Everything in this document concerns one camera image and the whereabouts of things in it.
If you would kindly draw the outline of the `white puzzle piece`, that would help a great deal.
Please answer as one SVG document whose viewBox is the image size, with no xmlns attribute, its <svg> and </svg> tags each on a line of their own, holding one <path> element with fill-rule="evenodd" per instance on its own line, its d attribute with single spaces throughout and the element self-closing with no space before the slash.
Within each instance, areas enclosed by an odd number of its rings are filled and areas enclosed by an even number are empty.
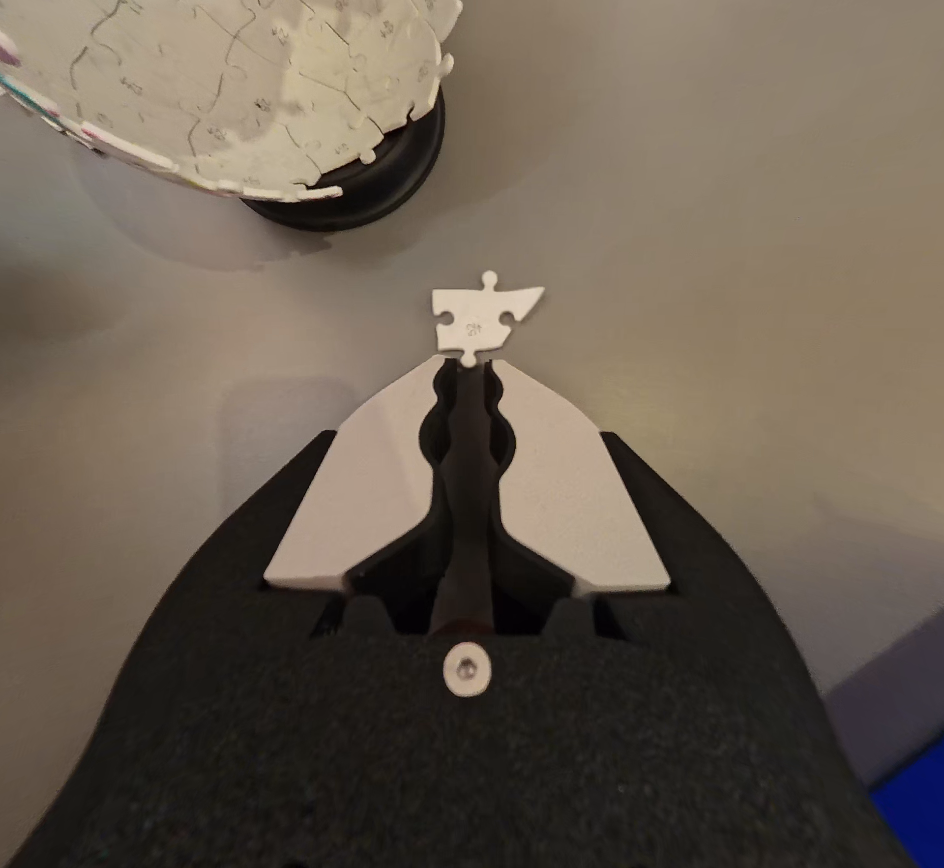
<svg viewBox="0 0 944 868">
<path fill-rule="evenodd" d="M 479 288 L 435 288 L 431 291 L 431 312 L 440 319 L 435 327 L 436 351 L 453 354 L 461 366 L 477 366 L 479 354 L 503 348 L 512 327 L 503 323 L 510 317 L 523 321 L 545 295 L 544 286 L 514 290 L 499 289 L 499 276 L 493 269 L 482 272 Z"/>
</svg>

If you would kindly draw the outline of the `blue plastic bin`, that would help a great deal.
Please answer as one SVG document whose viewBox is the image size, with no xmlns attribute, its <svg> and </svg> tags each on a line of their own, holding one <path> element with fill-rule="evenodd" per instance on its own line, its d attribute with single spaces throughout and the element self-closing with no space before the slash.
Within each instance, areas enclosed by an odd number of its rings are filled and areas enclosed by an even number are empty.
<svg viewBox="0 0 944 868">
<path fill-rule="evenodd" d="M 883 780 L 871 798 L 917 866 L 943 866 L 943 739 Z"/>
</svg>

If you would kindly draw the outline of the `round black ball stand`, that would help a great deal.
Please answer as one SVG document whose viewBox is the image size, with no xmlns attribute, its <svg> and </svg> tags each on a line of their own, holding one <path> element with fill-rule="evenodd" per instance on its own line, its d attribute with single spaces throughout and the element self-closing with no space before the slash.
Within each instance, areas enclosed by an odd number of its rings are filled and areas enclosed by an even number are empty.
<svg viewBox="0 0 944 868">
<path fill-rule="evenodd" d="M 372 224 L 404 205 L 430 177 L 445 128 L 445 99 L 439 91 L 427 115 L 384 136 L 372 164 L 353 161 L 328 173 L 326 184 L 341 189 L 341 196 L 242 203 L 262 218 L 301 232 L 325 235 Z"/>
</svg>

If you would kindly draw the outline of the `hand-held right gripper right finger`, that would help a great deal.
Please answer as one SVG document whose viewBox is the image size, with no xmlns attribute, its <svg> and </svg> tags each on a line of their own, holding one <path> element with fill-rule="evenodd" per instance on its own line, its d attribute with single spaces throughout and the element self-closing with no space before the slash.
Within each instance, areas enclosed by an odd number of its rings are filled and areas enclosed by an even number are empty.
<svg viewBox="0 0 944 868">
<path fill-rule="evenodd" d="M 483 393 L 496 467 L 487 521 L 496 631 L 538 635 L 565 600 L 669 590 L 596 424 L 502 359 L 485 366 Z"/>
</svg>

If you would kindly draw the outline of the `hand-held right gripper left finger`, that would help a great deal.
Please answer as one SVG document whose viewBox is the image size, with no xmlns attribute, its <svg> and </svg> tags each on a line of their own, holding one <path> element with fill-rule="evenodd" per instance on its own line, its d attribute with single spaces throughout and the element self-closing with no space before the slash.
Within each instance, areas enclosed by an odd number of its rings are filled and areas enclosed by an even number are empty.
<svg viewBox="0 0 944 868">
<path fill-rule="evenodd" d="M 433 356 L 358 407 L 324 458 L 264 579 L 269 587 L 378 598 L 424 634 L 452 553 L 442 464 L 452 361 Z"/>
</svg>

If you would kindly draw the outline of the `colourful puzzle ball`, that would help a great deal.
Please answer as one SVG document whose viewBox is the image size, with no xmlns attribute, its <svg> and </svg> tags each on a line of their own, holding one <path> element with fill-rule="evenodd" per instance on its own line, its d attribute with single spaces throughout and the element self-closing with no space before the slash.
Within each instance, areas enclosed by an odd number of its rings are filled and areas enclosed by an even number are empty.
<svg viewBox="0 0 944 868">
<path fill-rule="evenodd" d="M 434 110 L 463 0 L 1 0 L 2 93 L 206 193 L 332 199 Z"/>
</svg>

